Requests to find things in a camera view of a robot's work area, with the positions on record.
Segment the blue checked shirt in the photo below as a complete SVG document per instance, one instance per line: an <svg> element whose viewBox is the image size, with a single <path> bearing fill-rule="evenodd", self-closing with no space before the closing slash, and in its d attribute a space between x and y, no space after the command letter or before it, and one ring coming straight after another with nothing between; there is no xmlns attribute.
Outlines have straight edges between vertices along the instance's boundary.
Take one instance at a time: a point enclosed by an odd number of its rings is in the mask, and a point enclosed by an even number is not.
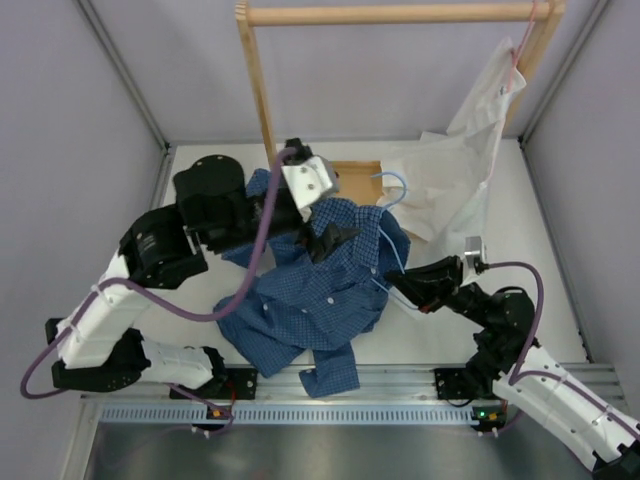
<svg viewBox="0 0 640 480"><path fill-rule="evenodd" d="M217 322L222 336L265 378L311 351L315 366L299 378L312 398L359 388L351 342L380 320L391 288L384 275L405 265L410 250L407 234L382 207L342 198L315 204L314 233L321 235L330 223L361 233L318 264L292 234L269 239L274 268Z"/></svg>

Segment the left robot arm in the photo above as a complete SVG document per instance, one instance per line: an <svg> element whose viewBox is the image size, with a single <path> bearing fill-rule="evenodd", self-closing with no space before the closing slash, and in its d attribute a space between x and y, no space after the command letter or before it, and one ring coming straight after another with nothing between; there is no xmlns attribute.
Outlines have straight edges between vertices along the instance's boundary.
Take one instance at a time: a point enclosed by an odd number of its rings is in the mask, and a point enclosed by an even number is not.
<svg viewBox="0 0 640 480"><path fill-rule="evenodd" d="M339 189L331 164L304 146L287 148L267 189L251 194L241 164L226 155L197 160L173 179L175 200L139 217L120 240L105 274L74 313L46 324L57 352L52 381L60 390L109 393L138 382L166 384L175 397L213 399L229 374L212 347L177 347L146 338L135 322L166 294L208 268L207 253L295 233L311 257L327 258L354 236L327 227L316 234L317 203Z"/></svg>

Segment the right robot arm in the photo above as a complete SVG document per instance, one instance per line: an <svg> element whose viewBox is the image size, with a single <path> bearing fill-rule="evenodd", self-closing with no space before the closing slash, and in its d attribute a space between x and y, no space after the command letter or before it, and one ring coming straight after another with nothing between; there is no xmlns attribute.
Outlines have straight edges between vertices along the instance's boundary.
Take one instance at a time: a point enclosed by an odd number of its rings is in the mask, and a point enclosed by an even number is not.
<svg viewBox="0 0 640 480"><path fill-rule="evenodd" d="M480 326L476 352L459 373L473 399L496 397L514 405L562 442L594 479L638 478L638 420L597 396L541 345L541 275L530 264L513 265L532 273L535 299L520 287L487 294L477 283L465 284L457 256L392 270L384 278L418 311L447 308Z"/></svg>

